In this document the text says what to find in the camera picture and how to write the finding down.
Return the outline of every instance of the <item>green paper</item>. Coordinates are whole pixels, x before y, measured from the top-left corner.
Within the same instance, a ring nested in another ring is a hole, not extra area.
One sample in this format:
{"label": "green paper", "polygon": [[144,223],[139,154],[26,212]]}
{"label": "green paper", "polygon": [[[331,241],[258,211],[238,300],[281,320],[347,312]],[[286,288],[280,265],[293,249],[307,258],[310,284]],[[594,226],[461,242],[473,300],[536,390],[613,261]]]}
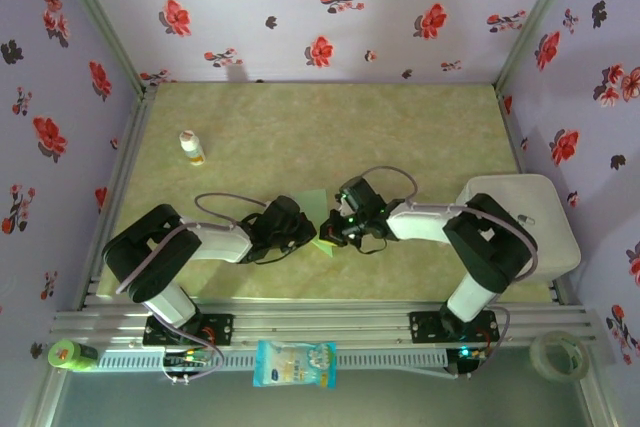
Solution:
{"label": "green paper", "polygon": [[[327,191],[324,189],[306,190],[304,192],[294,192],[291,196],[300,206],[300,210],[305,213],[307,219],[311,221],[316,231],[320,232],[320,225],[329,218]],[[320,242],[317,235],[311,243],[329,257],[333,257],[333,248],[324,242]]]}

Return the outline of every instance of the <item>tape roll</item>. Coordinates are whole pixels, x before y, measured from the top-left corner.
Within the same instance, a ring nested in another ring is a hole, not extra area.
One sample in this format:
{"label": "tape roll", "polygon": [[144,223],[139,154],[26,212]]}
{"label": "tape roll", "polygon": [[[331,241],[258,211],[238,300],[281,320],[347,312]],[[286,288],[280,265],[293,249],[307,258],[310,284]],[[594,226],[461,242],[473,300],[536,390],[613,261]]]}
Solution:
{"label": "tape roll", "polygon": [[[568,368],[561,370],[549,356],[550,347],[560,347],[568,355]],[[553,382],[575,382],[583,379],[591,361],[580,339],[561,330],[548,332],[536,338],[529,349],[529,357],[536,371]]]}

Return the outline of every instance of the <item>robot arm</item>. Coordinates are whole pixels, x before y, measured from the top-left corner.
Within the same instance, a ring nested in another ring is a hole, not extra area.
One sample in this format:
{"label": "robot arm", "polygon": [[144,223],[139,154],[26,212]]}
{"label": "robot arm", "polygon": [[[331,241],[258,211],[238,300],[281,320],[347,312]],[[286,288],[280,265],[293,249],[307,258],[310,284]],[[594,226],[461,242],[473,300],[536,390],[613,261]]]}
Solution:
{"label": "robot arm", "polygon": [[[283,257],[311,241],[313,224],[289,197],[279,196],[261,214],[251,214],[229,227],[185,222],[167,204],[159,205],[114,237],[103,258],[131,300],[175,328],[198,331],[200,313],[173,282],[189,259],[258,262],[271,250]],[[157,246],[152,250],[150,243]]]}
{"label": "robot arm", "polygon": [[480,311],[518,280],[530,260],[535,268],[535,240],[487,194],[464,206],[403,199],[386,203],[364,178],[355,177],[340,188],[336,200],[340,208],[320,227],[325,242],[360,250],[363,236],[370,234],[385,243],[423,239],[453,246],[468,271],[440,310],[442,326],[453,337],[463,337]]}

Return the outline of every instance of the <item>snack bag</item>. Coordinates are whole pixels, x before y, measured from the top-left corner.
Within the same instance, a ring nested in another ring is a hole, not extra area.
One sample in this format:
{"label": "snack bag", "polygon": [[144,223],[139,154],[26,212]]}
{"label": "snack bag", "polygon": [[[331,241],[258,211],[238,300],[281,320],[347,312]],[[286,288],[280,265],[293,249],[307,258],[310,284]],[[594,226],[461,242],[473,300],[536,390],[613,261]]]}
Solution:
{"label": "snack bag", "polygon": [[316,384],[336,386],[336,344],[261,340],[253,372],[254,387]]}

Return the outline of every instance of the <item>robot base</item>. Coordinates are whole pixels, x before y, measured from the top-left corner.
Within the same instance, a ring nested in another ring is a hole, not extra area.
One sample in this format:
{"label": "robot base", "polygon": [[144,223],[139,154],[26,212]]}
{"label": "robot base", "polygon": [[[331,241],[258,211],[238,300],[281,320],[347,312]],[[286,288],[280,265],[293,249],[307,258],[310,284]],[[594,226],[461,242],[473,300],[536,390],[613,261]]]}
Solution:
{"label": "robot base", "polygon": [[478,316],[465,325],[464,332],[452,335],[442,325],[439,311],[410,312],[409,328],[414,344],[439,344],[450,342],[497,342],[500,339],[496,315],[490,310],[483,310]]}
{"label": "robot base", "polygon": [[[189,326],[188,331],[193,335],[218,346],[231,345],[233,334],[233,315],[231,314],[201,314],[198,325]],[[190,346],[194,345],[188,339],[174,334],[166,329],[153,316],[147,318],[142,345],[145,347]]]}

